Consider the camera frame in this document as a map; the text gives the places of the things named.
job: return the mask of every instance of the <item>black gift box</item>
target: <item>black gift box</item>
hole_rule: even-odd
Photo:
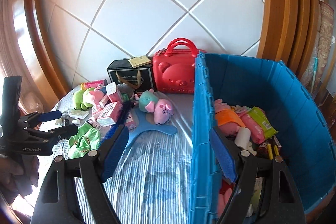
[[[115,60],[113,61],[110,66],[107,68],[107,72],[110,76],[110,80],[117,84],[121,84],[122,82],[118,79],[117,74],[119,77],[123,78],[124,80],[128,81],[133,85],[137,85],[137,74],[140,71],[141,75],[141,86],[136,89],[137,92],[144,92],[145,90],[153,89],[156,91],[155,81],[154,81],[154,74],[152,69],[152,63],[148,65],[144,65],[141,67],[133,68],[131,64],[128,62],[128,59],[122,60]]]

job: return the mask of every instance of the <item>blue plastic crate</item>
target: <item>blue plastic crate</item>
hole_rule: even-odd
[[[336,183],[336,149],[327,123],[310,94],[283,62],[203,54],[196,58],[190,224],[217,218],[221,173],[209,143],[216,125],[214,99],[258,106],[279,131],[305,212],[313,210]]]

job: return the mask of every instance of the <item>mattress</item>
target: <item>mattress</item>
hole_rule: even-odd
[[[72,95],[78,89],[66,95],[54,110],[71,108]],[[146,131],[123,152],[114,175],[104,184],[121,223],[188,222],[193,95],[160,92],[157,95],[173,103],[174,115],[169,123],[178,129],[177,134]],[[55,127],[55,122],[50,121],[43,123],[40,130]],[[67,158],[68,149],[68,142],[63,140],[54,146],[52,156],[39,156],[39,187],[26,197],[32,205],[53,159],[57,155]],[[76,178],[76,188],[85,223],[94,223],[80,178]]]

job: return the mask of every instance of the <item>red handle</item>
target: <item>red handle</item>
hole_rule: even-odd
[[[176,38],[174,39],[173,41],[171,41],[169,43],[169,45],[167,46],[167,48],[169,48],[171,45],[173,45],[174,43],[178,42],[178,41],[184,41],[190,45],[195,45],[191,40],[187,39],[187,38],[183,38],[183,37],[180,37],[180,38]]]
[[[196,48],[196,46],[194,45],[194,43],[192,43],[190,40],[188,40],[187,42],[176,42],[177,41],[180,41],[180,40],[188,40],[186,38],[177,38],[175,40],[173,40],[172,42],[169,43],[168,45],[168,49],[166,50],[165,52],[165,56],[166,57],[169,57],[169,56],[172,56],[172,51],[173,49],[178,46],[178,45],[184,45],[184,46],[187,46],[189,49],[191,49],[191,56],[192,57],[197,57],[197,54],[198,54],[198,50]]]

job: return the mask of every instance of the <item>finger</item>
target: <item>finger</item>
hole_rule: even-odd
[[[18,176],[21,176],[24,173],[22,167],[17,162],[4,155],[1,155],[0,157],[0,171]]]
[[[0,183],[8,184],[11,182],[12,175],[10,173],[0,172]]]
[[[38,172],[33,172],[30,175],[30,181],[31,181],[32,185],[37,187],[38,186],[38,180],[39,180],[39,173]]]
[[[14,180],[11,180],[8,184],[3,184],[4,187],[6,187],[8,190],[12,191],[12,192],[16,192],[17,191],[17,187],[16,184],[14,182]]]
[[[31,169],[32,171],[38,171],[40,167],[40,161],[37,156],[33,157],[33,160],[31,161]]]

